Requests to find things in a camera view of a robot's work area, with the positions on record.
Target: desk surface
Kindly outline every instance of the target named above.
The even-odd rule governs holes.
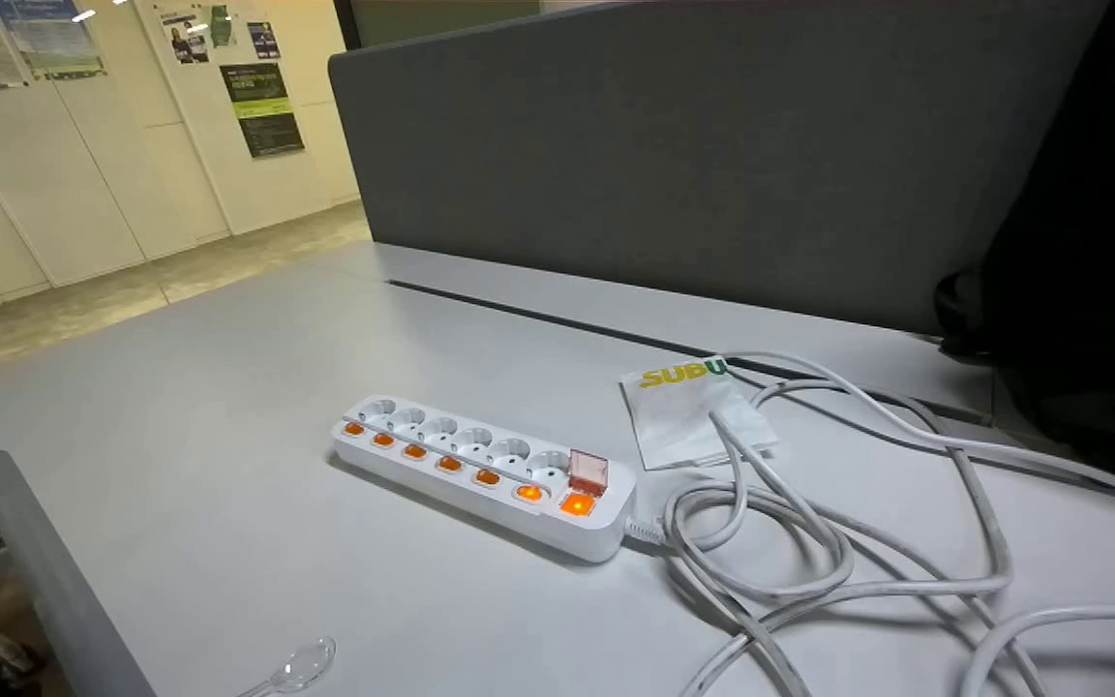
[[[248,689],[321,635],[337,662],[314,697],[678,693],[724,643],[654,558],[561,565],[325,465],[329,422],[376,391],[639,461],[616,379],[674,360],[387,279],[708,349],[770,345],[991,410],[991,376],[906,333],[379,244],[182,302],[0,368],[0,449],[155,693]],[[782,472],[817,503],[983,569],[945,461],[786,407],[770,422]],[[1115,600],[1111,496],[991,469],[983,484],[1018,558],[1007,612]],[[763,581],[794,569],[770,523],[728,554]],[[968,662],[906,600],[852,604],[782,643],[813,693],[949,693]],[[1115,623],[1030,647],[1057,651],[1053,693],[1115,693]],[[743,662],[716,689],[759,693],[763,674]]]

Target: cubicle partition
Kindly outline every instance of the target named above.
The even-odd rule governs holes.
[[[376,240],[933,329],[1107,0],[670,0],[329,62]]]

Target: floor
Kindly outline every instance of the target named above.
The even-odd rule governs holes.
[[[356,240],[368,240],[364,209],[341,205],[252,236],[217,240],[132,271],[8,302],[0,306],[0,364]]]
[[[341,205],[306,221],[155,259],[147,267],[8,302],[0,306],[0,364],[360,240],[368,240],[364,209]],[[15,577],[0,577],[0,631],[50,654]],[[46,662],[39,693],[70,693],[54,662]]]

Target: cable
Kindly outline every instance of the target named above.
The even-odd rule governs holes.
[[[999,523],[995,523],[995,511],[972,472],[972,465],[964,457],[956,457],[960,465],[960,476],[968,484],[968,496],[976,503],[976,515],[979,515],[979,527],[983,527],[983,538],[991,546],[991,577],[983,581],[949,581],[933,561],[925,561],[921,554],[914,554],[906,542],[894,542],[887,538],[883,530],[871,530],[867,523],[852,523],[848,515],[832,515],[832,511],[813,511],[805,507],[801,496],[794,496],[770,469],[767,461],[747,449],[724,422],[720,414],[712,414],[712,426],[716,434],[728,441],[732,449],[732,465],[736,465],[736,492],[720,488],[720,484],[693,484],[685,488],[681,496],[670,500],[666,507],[666,530],[670,538],[678,538],[678,558],[670,561],[678,569],[678,577],[689,585],[689,596],[701,596],[712,612],[720,612],[724,623],[739,623],[739,627],[751,627],[755,620],[743,620],[743,612],[728,612],[728,596],[732,592],[743,592],[743,596],[755,596],[755,600],[774,600],[778,612],[767,616],[763,623],[755,623],[751,631],[751,643],[747,643],[747,631],[736,635],[724,651],[716,651],[705,670],[689,682],[685,693],[705,693],[728,666],[732,658],[739,658],[747,647],[759,651],[763,666],[770,670],[770,678],[782,685],[782,693],[805,693],[801,678],[794,674],[790,658],[782,654],[782,647],[770,639],[770,631],[809,616],[809,612],[821,612],[821,608],[832,608],[832,604],[844,604],[844,600],[859,600],[859,596],[918,596],[918,600],[929,600],[929,596],[964,596],[972,604],[972,612],[991,623],[991,608],[976,600],[976,592],[995,592],[1010,581],[1010,554],[1007,554],[1007,542],[999,534]],[[918,561],[921,569],[929,569],[933,577],[945,577],[945,581],[933,581],[933,585],[921,585],[921,581],[910,581],[910,585],[844,585],[844,577],[829,573],[825,581],[836,581],[840,589],[832,592],[832,585],[817,585],[809,592],[794,592],[794,596],[778,596],[778,592],[759,592],[743,581],[732,581],[732,577],[712,577],[708,573],[708,561],[701,561],[701,550],[689,546],[689,534],[685,534],[685,519],[705,511],[705,507],[716,507],[716,503],[736,503],[736,515],[732,523],[724,523],[716,534],[708,538],[720,538],[724,542],[724,530],[739,530],[743,523],[743,472],[739,472],[739,457],[747,457],[755,465],[755,472],[774,488],[782,492],[786,500],[778,496],[759,496],[751,492],[751,503],[755,511],[763,515],[774,515],[778,523],[790,523],[790,527],[801,527],[805,534],[821,538],[821,542],[832,542],[840,538],[825,519],[836,519],[867,538],[879,538],[883,546],[898,550],[902,558]],[[890,561],[883,561],[879,554],[871,554],[867,546],[856,546],[863,558],[871,558],[875,565],[883,565],[887,573],[902,577]],[[1026,654],[1014,654],[1018,666],[1022,666],[1022,678],[1034,693],[1041,693],[1038,685],[1038,670],[1030,666]]]
[[[1022,631],[1045,627],[1045,623],[1084,623],[1084,620],[1115,620],[1115,604],[1076,604],[1076,608],[1041,608],[1030,616],[1014,616],[999,623],[976,651],[968,674],[960,678],[960,697],[979,697],[987,685],[987,670],[995,666],[999,651],[1014,643]]]
[[[976,476],[976,465],[995,465],[995,469],[1018,469],[1018,472],[1034,472],[1034,476],[1049,476],[1049,480],[1065,480],[1065,484],[1092,484],[1092,488],[1111,488],[1115,492],[1115,476],[1088,469],[1080,461],[1065,461],[1065,457],[1049,457],[1049,453],[1034,453],[1034,449],[1018,449],[1018,445],[999,445],[999,441],[972,441],[972,438],[945,438],[937,430],[937,418],[914,403],[914,399],[894,399],[894,395],[879,395],[871,399],[863,387],[856,387],[852,379],[836,376],[832,368],[817,364],[817,360],[801,360],[801,356],[782,356],[782,352],[724,352],[728,360],[736,356],[767,356],[767,360],[790,360],[801,364],[809,372],[817,372],[821,379],[790,379],[790,383],[755,383],[743,379],[751,387],[759,387],[755,407],[770,403],[770,399],[786,399],[798,403],[813,414],[825,414],[832,422],[844,422],[852,430],[863,430],[871,438],[894,441],[902,449],[921,449],[921,453],[937,453],[937,457],[952,457],[956,476],[972,500],[983,546],[987,546],[987,561],[991,573],[987,577],[952,577],[941,565],[933,565],[925,554],[918,554],[914,546],[906,546],[902,538],[875,530],[852,515],[817,507],[809,500],[801,500],[770,465],[767,453],[751,449],[736,430],[728,430],[724,414],[712,410],[712,430],[720,434],[724,449],[728,449],[728,465],[732,465],[732,484],[712,484],[712,480],[697,480],[689,488],[681,488],[662,515],[662,534],[639,530],[631,527],[631,542],[643,550],[658,550],[670,561],[670,573],[678,581],[678,592],[701,612],[708,616],[716,627],[732,631],[732,639],[693,674],[693,682],[685,685],[685,697],[697,697],[705,689],[712,689],[712,682],[739,658],[739,654],[755,654],[759,666],[770,674],[770,682],[790,693],[790,697],[805,697],[805,682],[794,670],[794,662],[786,658],[782,643],[774,639],[782,627],[801,623],[817,612],[829,612],[836,604],[848,600],[867,600],[867,596],[910,596],[921,600],[933,616],[941,616],[941,623],[968,647],[976,647],[976,639],[960,627],[960,620],[937,604],[937,596],[949,600],[964,600],[972,608],[972,616],[979,623],[991,627],[987,643],[976,651],[976,662],[964,678],[964,697],[979,693],[987,685],[987,674],[995,670],[995,658],[1003,651],[1010,651],[1010,658],[1018,662],[1018,674],[1026,682],[1030,693],[1045,693],[1038,682],[1034,662],[1026,658],[1022,647],[1014,647],[1014,635],[1038,623],[1057,623],[1057,620],[1103,620],[1115,608],[1057,608],[1057,612],[1034,612],[1022,620],[1010,620],[1007,627],[995,627],[995,612],[987,608],[983,596],[1003,592],[1010,585],[1010,546],[1007,534],[995,519],[995,507]],[[879,418],[887,418],[894,430],[902,434],[887,434],[879,426],[863,426],[852,422],[844,414],[832,414],[809,399],[798,399],[794,391],[844,391],[859,403],[867,403]],[[767,484],[767,492],[751,492],[747,488],[747,469]],[[708,534],[693,534],[689,519],[708,511],[708,507],[728,507],[728,519],[708,530]],[[724,546],[728,538],[739,534],[747,511],[770,515],[774,523],[813,538],[817,546],[825,546],[829,554],[829,569],[813,581],[801,585],[786,585],[786,589],[759,589],[743,577],[736,577],[732,569],[720,569],[708,561],[708,550]],[[906,577],[887,554],[871,550],[867,542],[906,558],[910,565],[918,565],[929,577]],[[867,558],[871,565],[879,565],[890,581],[848,581],[856,558]]]
[[[1115,488],[1111,472],[1088,469],[1088,465],[1069,461],[1069,457],[1018,449],[1018,445],[1003,445],[1003,441],[925,434],[925,430],[910,426],[906,418],[898,418],[894,410],[887,410],[883,403],[875,403],[863,387],[856,387],[852,379],[844,379],[840,372],[832,372],[832,368],[825,368],[817,360],[786,356],[786,352],[763,352],[763,349],[739,349],[739,352],[720,352],[720,356],[728,356],[728,360],[736,360],[736,356],[790,360],[790,364],[801,364],[801,368],[832,379],[836,387],[844,387],[848,395],[856,395],[859,403],[867,403],[875,414],[883,414],[887,422],[894,422],[902,434],[910,434],[918,441],[933,441],[933,445],[945,445],[945,449],[968,449],[968,453],[999,453],[999,457],[1022,461],[1018,469],[1030,469],[1030,472],[1065,472],[1065,476],[1080,476],[1080,480],[1096,480],[1103,488]]]

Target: white power strip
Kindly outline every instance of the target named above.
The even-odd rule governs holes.
[[[333,426],[333,457],[581,561],[623,546],[635,496],[619,461],[387,395]]]

